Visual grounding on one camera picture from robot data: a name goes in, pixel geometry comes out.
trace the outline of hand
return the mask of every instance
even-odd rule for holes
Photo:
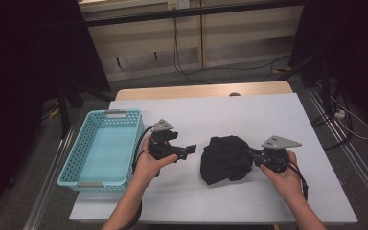
[[[145,187],[148,187],[161,168],[171,164],[178,158],[176,154],[172,154],[160,160],[154,159],[148,150],[149,140],[150,136],[143,141],[142,149],[140,150],[142,154],[139,156],[132,178],[132,180],[138,180]]]
[[[287,151],[289,159],[297,165],[297,157],[292,151]],[[304,198],[301,190],[300,177],[290,168],[285,172],[277,174],[265,165],[260,166],[263,174],[265,174],[273,183],[277,193],[289,204],[295,198]]]

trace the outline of crumpled black fabric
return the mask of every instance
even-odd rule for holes
[[[243,179],[251,170],[250,147],[237,136],[212,137],[201,156],[201,177],[212,185],[224,179]]]

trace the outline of finger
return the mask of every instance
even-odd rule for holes
[[[176,161],[177,158],[178,156],[176,154],[172,154],[167,157],[164,157],[163,159],[158,160],[158,164],[160,165],[160,167],[165,167],[171,164],[172,162]]]
[[[295,155],[295,153],[293,151],[287,150],[288,156],[289,156],[289,160],[292,161],[296,166],[297,165],[297,156]]]
[[[142,150],[147,149],[149,146],[149,140],[151,138],[151,135],[147,136],[143,142],[142,142]]]
[[[277,176],[279,176],[276,172],[272,171],[264,164],[260,165],[259,168],[262,170],[262,173],[265,174],[265,176],[267,176],[271,181],[276,180]]]

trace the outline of wire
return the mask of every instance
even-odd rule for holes
[[[347,109],[347,108],[345,108],[344,106],[342,106],[339,102],[337,102],[334,98],[332,98],[332,100],[334,100],[341,108],[343,108],[347,113],[349,113],[350,115],[352,115],[352,116],[354,116],[356,119],[358,119],[361,123],[363,123],[367,128],[368,128],[368,125],[365,123],[365,122],[363,122],[361,119],[359,119],[358,118],[358,116],[357,115],[355,115],[354,113],[352,113],[351,111],[349,111],[349,109]],[[351,128],[349,128],[349,127],[346,127],[343,123],[342,123],[342,121],[340,120],[340,118],[338,118],[338,121],[339,121],[339,123],[347,130],[347,131],[349,131],[350,133],[352,133],[352,134],[354,134],[356,137],[358,137],[358,138],[361,138],[361,139],[363,139],[363,140],[368,140],[368,137],[362,137],[362,136],[360,136],[360,135],[358,135],[358,134],[356,134],[355,132],[353,132],[352,131],[352,129]]]
[[[139,146],[140,146],[140,144],[142,143],[142,140],[143,140],[143,137],[145,136],[145,134],[146,134],[149,130],[151,130],[153,127],[154,127],[154,126],[149,126],[149,127],[147,127],[147,128],[143,131],[142,135],[139,137],[139,140],[137,141],[136,149],[135,149],[135,151],[134,151],[134,156],[133,156],[133,162],[132,162],[132,171],[133,171],[133,173],[134,173],[134,171],[135,171],[135,169],[136,169],[137,159],[139,158],[139,157],[137,156],[137,151],[139,150]]]
[[[192,79],[190,77],[188,77],[184,71],[181,69],[181,64],[180,64],[180,57],[179,57],[179,53],[178,53],[178,39],[177,39],[177,35],[178,35],[178,30],[177,30],[177,19],[173,18],[172,19],[174,22],[174,67],[175,70],[180,73],[182,76],[184,76],[186,79],[190,80],[190,81],[197,81],[197,82],[201,82],[201,83],[206,83],[206,84],[211,84],[210,82],[204,81],[204,80],[195,80]]]
[[[319,90],[321,90],[322,89],[322,85],[318,82],[317,83],[317,86],[319,86]],[[344,101],[344,103],[345,103],[345,105],[346,105],[346,107],[349,107],[348,106],[348,103],[347,103],[347,101],[346,101],[346,98],[345,98],[345,96],[344,96],[344,94],[342,94],[342,93],[340,93],[341,95],[342,95],[342,98],[343,98],[343,101]],[[348,124],[348,126],[349,126],[349,128],[350,128],[350,130],[353,130],[353,126],[352,126],[352,120],[351,120],[351,117],[350,117],[350,114],[348,113],[348,115],[349,116],[347,116],[346,117],[346,121],[347,121],[347,124]],[[326,114],[321,114],[321,116],[319,117],[319,118],[323,118],[323,117],[326,117]],[[329,122],[332,118],[334,117],[334,115],[333,116],[331,116],[331,117],[329,117],[329,118],[327,118],[327,120],[328,121],[326,121],[326,122]],[[343,139],[343,140],[341,140],[340,142],[338,142],[338,143],[336,143],[336,144],[334,144],[334,145],[332,145],[332,146],[329,146],[329,147],[323,147],[323,149],[324,150],[331,150],[331,149],[334,149],[334,148],[336,148],[336,147],[339,147],[339,146],[341,146],[341,145],[343,145],[343,144],[345,144],[346,142],[348,142],[350,139],[352,138],[352,133],[348,133],[348,135]]]
[[[309,198],[309,186],[307,184],[306,179],[304,178],[304,176],[301,174],[300,168],[298,168],[297,164],[295,164],[294,162],[292,162],[291,160],[288,160],[287,162],[284,159],[281,159],[279,157],[273,156],[273,155],[268,155],[270,158],[275,159],[276,161],[278,161],[281,164],[284,164],[285,166],[287,166],[289,169],[291,169],[293,172],[295,172],[298,177],[300,177],[301,179],[301,185],[302,185],[302,190],[303,190],[303,196],[305,200],[308,200]]]
[[[43,114],[45,114],[49,110],[52,110],[52,108],[54,108],[55,106],[58,106],[58,100],[55,103],[53,103],[53,105],[51,105],[50,107],[48,107],[45,110],[43,110]]]
[[[177,29],[177,19],[173,18],[173,24],[174,24],[174,67],[175,70],[183,75],[186,79],[190,80],[190,81],[197,81],[197,82],[201,82],[201,83],[206,83],[206,84],[211,84],[208,81],[205,80],[195,80],[189,77],[189,75],[193,75],[202,71],[207,71],[207,70],[254,70],[254,69],[261,69],[264,68],[266,66],[271,66],[270,67],[270,72],[267,74],[267,76],[265,76],[263,79],[261,79],[260,81],[264,81],[265,79],[267,79],[268,77],[270,77],[271,72],[273,70],[273,65],[275,62],[283,59],[283,58],[287,58],[290,57],[290,55],[286,55],[286,56],[282,56],[282,57],[278,57],[272,61],[270,61],[267,64],[261,65],[261,66],[255,66],[255,67],[249,67],[249,68],[236,68],[236,67],[213,67],[213,68],[202,68],[199,70],[195,70],[193,72],[189,72],[189,73],[185,73],[182,68],[181,68],[181,64],[180,64],[180,58],[179,58],[179,53],[178,53],[178,29]]]
[[[316,121],[314,124],[312,124],[313,127],[319,127],[320,125],[323,125],[327,122],[329,122],[333,117],[334,117],[334,114],[336,113],[336,109],[333,110],[333,113],[331,114],[331,116],[328,116],[327,119],[325,119],[324,121],[321,121],[320,123],[318,123],[319,121]],[[325,113],[323,113],[319,118],[323,118],[323,117],[326,117],[327,115]]]
[[[139,207],[137,209],[136,214],[133,217],[133,220],[129,222],[126,226],[122,227],[120,230],[132,229],[132,227],[137,223],[141,215],[142,215],[142,200],[140,200]]]
[[[143,153],[143,152],[145,152],[145,151],[147,151],[147,150],[149,150],[149,148],[143,149],[143,150],[139,153],[139,155],[137,156],[137,159],[139,159],[140,155],[142,155],[142,153]]]
[[[295,34],[297,34],[297,26],[296,26],[296,23],[295,23],[294,8],[295,7],[292,7],[292,9],[291,9],[291,16],[292,16],[292,21],[294,23],[294,36],[295,36]]]

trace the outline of blue plastic basket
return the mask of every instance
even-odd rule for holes
[[[143,130],[138,109],[89,112],[58,185],[74,191],[124,191],[132,177],[134,150]]]

